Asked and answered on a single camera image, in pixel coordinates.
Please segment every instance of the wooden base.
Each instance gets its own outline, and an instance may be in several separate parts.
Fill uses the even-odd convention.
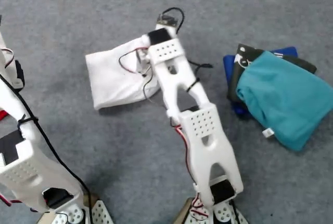
[[[98,200],[98,196],[95,194],[92,194],[92,207],[95,205],[96,201]],[[83,197],[83,204],[88,207],[88,196],[85,195]],[[43,214],[41,218],[38,220],[36,224],[52,224],[54,218],[56,217],[56,214],[53,213],[48,213],[48,214]]]
[[[185,222],[189,209],[191,208],[192,201],[193,201],[193,198],[188,198],[186,200],[182,210],[178,213],[178,216],[173,221],[173,224],[183,224]]]

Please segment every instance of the teal cloth bag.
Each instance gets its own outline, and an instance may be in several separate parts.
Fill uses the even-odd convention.
[[[286,147],[300,151],[333,109],[333,88],[319,77],[270,52],[243,72],[237,95],[252,116]]]

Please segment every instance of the table surface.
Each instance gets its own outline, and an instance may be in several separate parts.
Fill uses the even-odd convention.
[[[255,121],[231,110],[222,58],[238,43],[291,45],[333,85],[333,0],[0,0],[1,32],[25,72],[22,95],[60,156],[118,224],[171,223],[194,195],[182,140],[164,110],[139,102],[95,111],[84,58],[152,30],[171,6],[186,13],[180,39],[187,56],[215,66],[200,77],[234,147],[245,186],[238,208],[251,223],[332,222],[332,113],[300,153],[266,140]],[[185,93],[179,104],[192,106]],[[0,133],[15,127],[7,118]],[[23,204],[1,207],[4,224],[39,217]]]

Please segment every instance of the cable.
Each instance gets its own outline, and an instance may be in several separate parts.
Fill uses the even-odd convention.
[[[0,200],[7,205],[7,207],[11,207],[11,203],[9,200],[5,198],[2,194],[0,194]]]
[[[80,177],[78,177],[72,170],[70,170],[70,168],[61,160],[61,158],[57,154],[56,150],[52,146],[52,144],[51,144],[49,138],[47,137],[46,133],[44,132],[43,128],[39,124],[38,119],[34,116],[33,112],[31,111],[30,107],[27,105],[24,98],[11,86],[11,84],[1,74],[0,74],[0,79],[10,88],[10,90],[15,94],[15,96],[17,96],[17,98],[21,101],[21,103],[24,105],[25,109],[29,113],[30,117],[34,119],[34,123],[35,123],[36,127],[38,128],[39,132],[41,133],[41,135],[45,139],[45,142],[46,142],[47,146],[50,148],[50,150],[52,151],[53,155],[56,157],[58,162],[68,171],[68,173],[70,173],[75,179],[77,179],[79,181],[79,183],[82,185],[82,187],[86,190],[87,195],[88,195],[88,201],[89,201],[88,204],[89,204],[90,222],[93,223],[91,193],[90,193],[89,188],[82,181],[82,179]]]
[[[5,68],[7,68],[7,67],[12,63],[12,61],[14,60],[14,51],[12,51],[12,50],[9,49],[9,48],[1,48],[1,50],[2,50],[2,51],[10,52],[11,55],[12,55],[11,59],[9,60],[9,62],[5,64]]]
[[[183,141],[184,141],[184,144],[185,144],[185,163],[186,163],[186,168],[187,168],[187,171],[189,173],[189,175],[191,176],[191,179],[193,180],[193,182],[195,183],[195,180],[191,174],[191,171],[190,171],[190,168],[189,168],[189,165],[188,165],[188,143],[186,141],[186,138],[185,138],[185,135],[183,134],[183,132],[181,131],[181,128],[180,126],[179,127],[176,127],[175,128],[175,131],[182,137]]]
[[[147,95],[146,95],[146,86],[152,81],[152,78],[153,78],[153,71],[151,71],[151,77],[149,78],[149,80],[145,83],[144,87],[143,87],[143,93],[144,93],[144,97],[146,100],[148,100],[149,102],[157,105],[157,106],[160,106],[160,107],[163,107],[165,110],[167,110],[167,107],[164,105],[164,104],[160,104],[158,102],[155,102],[153,101],[152,99],[150,99]]]
[[[162,12],[162,14],[168,13],[168,12],[170,12],[170,11],[172,11],[172,10],[177,10],[177,11],[179,11],[179,12],[182,14],[181,23],[179,24],[179,26],[178,26],[178,28],[177,28],[177,30],[176,30],[176,34],[178,34],[179,30],[181,29],[181,27],[182,27],[182,25],[183,25],[183,23],[184,23],[184,20],[185,20],[185,14],[184,14],[183,10],[180,9],[180,8],[178,8],[178,7],[171,7],[171,8],[169,8],[169,9],[166,9],[165,11]]]
[[[122,59],[124,56],[126,56],[126,55],[128,55],[128,54],[130,54],[130,53],[132,53],[132,52],[134,52],[134,51],[138,51],[138,50],[140,50],[140,49],[148,49],[148,48],[147,48],[147,47],[138,47],[138,48],[136,48],[136,49],[134,49],[134,50],[132,50],[132,51],[129,51],[129,52],[125,53],[125,54],[122,55],[121,57],[119,57],[119,58],[118,58],[118,63],[119,63],[119,65],[120,65],[120,67],[122,67],[124,70],[128,71],[129,73],[132,73],[132,74],[138,74],[139,72],[136,72],[136,71],[133,71],[133,70],[127,69],[127,68],[121,63],[121,59]]]
[[[231,203],[231,205],[233,207],[233,210],[235,212],[237,224],[240,224],[240,221],[239,221],[239,218],[238,218],[238,212],[237,212],[237,208],[236,208],[236,204],[235,204],[234,200],[230,200],[230,203]]]

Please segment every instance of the white robotic arm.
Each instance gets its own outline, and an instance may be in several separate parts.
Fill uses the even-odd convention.
[[[7,68],[8,61],[0,52],[0,108],[18,122],[17,131],[0,138],[0,183],[11,189],[16,202],[23,202],[40,213],[60,213],[53,224],[65,221],[92,224],[91,209],[83,204],[78,179],[38,147],[41,133],[36,127],[37,119],[17,93],[14,86],[15,82],[18,85],[17,77],[11,76]],[[112,224],[103,203],[98,202],[95,211],[103,208],[107,215],[105,223]]]
[[[178,132],[181,128],[188,148],[188,169],[194,180],[194,188],[209,212],[207,217],[210,223],[213,223],[216,206],[226,205],[243,191],[233,148],[222,129],[216,106],[209,102],[185,56],[176,35],[174,18],[161,15],[156,30],[143,35],[142,40],[149,49],[141,63],[151,65],[163,91],[167,116],[178,125]],[[180,112],[177,105],[179,89],[195,99],[198,110]],[[211,178],[211,169],[215,164],[223,168],[225,175]],[[221,216],[219,220],[225,222],[227,219],[227,216]]]

